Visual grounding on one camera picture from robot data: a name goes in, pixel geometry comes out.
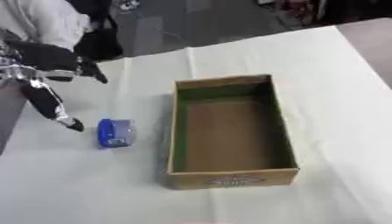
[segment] floor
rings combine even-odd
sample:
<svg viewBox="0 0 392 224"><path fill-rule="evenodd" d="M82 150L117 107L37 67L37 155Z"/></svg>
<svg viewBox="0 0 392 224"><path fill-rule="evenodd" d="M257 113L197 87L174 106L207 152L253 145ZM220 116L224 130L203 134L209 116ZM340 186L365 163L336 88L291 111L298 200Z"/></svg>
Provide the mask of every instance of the floor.
<svg viewBox="0 0 392 224"><path fill-rule="evenodd" d="M114 12L127 57L300 28L294 19L278 16L253 0L141 0L134 11Z"/></svg>

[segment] green box lining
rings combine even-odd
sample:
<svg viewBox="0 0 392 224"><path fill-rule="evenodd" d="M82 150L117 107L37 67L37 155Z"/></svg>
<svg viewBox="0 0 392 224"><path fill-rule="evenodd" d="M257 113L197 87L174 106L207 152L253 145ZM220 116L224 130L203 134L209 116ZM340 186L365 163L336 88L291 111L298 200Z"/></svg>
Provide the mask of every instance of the green box lining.
<svg viewBox="0 0 392 224"><path fill-rule="evenodd" d="M272 83L270 81L251 84L234 84L221 87L201 87L178 90L178 112L175 127L175 148L173 159L173 171L183 172L186 169L186 127L187 105L200 101L222 101L233 98L249 98L269 95L276 102Z"/></svg>

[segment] cable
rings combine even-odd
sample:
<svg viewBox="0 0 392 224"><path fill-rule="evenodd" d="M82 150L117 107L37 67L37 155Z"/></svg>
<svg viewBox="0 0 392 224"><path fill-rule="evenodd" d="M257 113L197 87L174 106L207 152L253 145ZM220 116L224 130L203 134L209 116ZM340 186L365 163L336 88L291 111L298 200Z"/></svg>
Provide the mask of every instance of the cable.
<svg viewBox="0 0 392 224"><path fill-rule="evenodd" d="M147 4L147 6L152 6L153 4L155 4L155 3L157 3L157 2L158 2L158 0L155 0L155 1L153 1L153 2L150 2L150 5ZM145 16L140 12L142 6L137 5L137 6L135 6L136 8L134 8L134 9L130 9L130 10L128 10L128 11L124 11L124 10L122 9L122 5L123 5L123 4L126 4L126 3L130 3L130 0L125 0L125 1L121 1L121 0L120 0L120 1L117 1L117 3L114 3L113 5L115 6L115 8L117 8L117 9L119 10L120 14L123 14L123 15L124 15L124 14L132 14L132 13L135 13L135 15L136 15L137 18L145 18ZM164 30L159 30L159 29L157 29L157 28L151 28L151 29L154 30L154 31L156 31L156 32L161 32L161 33L163 33L163 34L166 34L166 35L175 37L175 38L179 39L180 41L187 42L184 38L182 38L182 37L181 37L180 35L178 35L177 33L172 33L172 32L168 32L168 31L164 31Z"/></svg>

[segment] white table cover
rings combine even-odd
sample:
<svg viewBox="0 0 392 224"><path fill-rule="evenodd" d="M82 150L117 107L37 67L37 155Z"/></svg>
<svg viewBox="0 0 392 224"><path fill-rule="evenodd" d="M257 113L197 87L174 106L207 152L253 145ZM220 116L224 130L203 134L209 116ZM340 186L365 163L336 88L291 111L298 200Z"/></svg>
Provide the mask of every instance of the white table cover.
<svg viewBox="0 0 392 224"><path fill-rule="evenodd" d="M6 224L305 224L392 220L392 92L335 27L103 63L108 85L53 83L80 134L24 109L0 157ZM156 181L173 81L272 74L301 171L289 186L173 191ZM97 150L102 118L136 122Z"/></svg>

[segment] person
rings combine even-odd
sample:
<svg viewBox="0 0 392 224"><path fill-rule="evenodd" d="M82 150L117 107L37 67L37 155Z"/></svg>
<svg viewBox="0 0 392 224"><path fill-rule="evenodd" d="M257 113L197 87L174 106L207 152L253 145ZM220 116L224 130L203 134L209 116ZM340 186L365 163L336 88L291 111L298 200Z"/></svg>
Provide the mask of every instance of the person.
<svg viewBox="0 0 392 224"><path fill-rule="evenodd" d="M2 0L0 29L23 41L64 47L94 61L123 55L111 0ZM104 27L109 21L111 27Z"/></svg>
<svg viewBox="0 0 392 224"><path fill-rule="evenodd" d="M65 0L2 0L0 28L23 41L74 50L91 29L88 15L80 14Z"/></svg>

